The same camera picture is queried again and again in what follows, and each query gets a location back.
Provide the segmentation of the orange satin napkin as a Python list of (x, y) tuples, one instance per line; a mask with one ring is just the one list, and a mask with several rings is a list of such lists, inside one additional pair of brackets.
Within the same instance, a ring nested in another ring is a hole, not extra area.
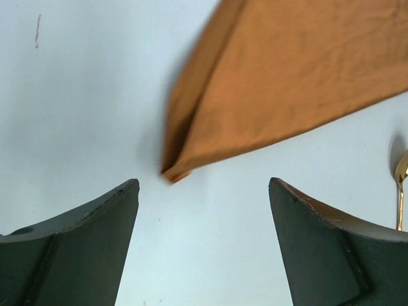
[(406, 90), (406, 1), (221, 1), (170, 93), (161, 174), (178, 182)]

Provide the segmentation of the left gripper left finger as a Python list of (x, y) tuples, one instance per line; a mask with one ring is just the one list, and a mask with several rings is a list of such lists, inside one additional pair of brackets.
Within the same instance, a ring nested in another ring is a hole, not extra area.
[(138, 211), (130, 179), (1, 236), (1, 305), (115, 305)]

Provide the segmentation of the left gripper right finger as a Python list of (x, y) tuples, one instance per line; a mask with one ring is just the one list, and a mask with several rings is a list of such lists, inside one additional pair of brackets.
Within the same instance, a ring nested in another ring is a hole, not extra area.
[(293, 305), (407, 305), (407, 233), (374, 224), (279, 178), (270, 206)]

